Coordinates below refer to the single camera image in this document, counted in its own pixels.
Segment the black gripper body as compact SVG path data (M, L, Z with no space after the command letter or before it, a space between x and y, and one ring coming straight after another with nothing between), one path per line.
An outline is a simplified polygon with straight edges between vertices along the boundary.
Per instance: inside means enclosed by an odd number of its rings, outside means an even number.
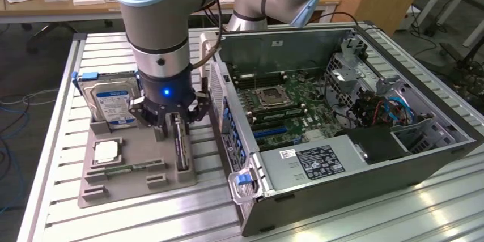
M190 80L192 67L188 66L177 75L158 78L138 70L140 86L142 88L142 118L145 120L164 120L165 114L177 113L182 120L197 120L200 108L189 110L196 100Z

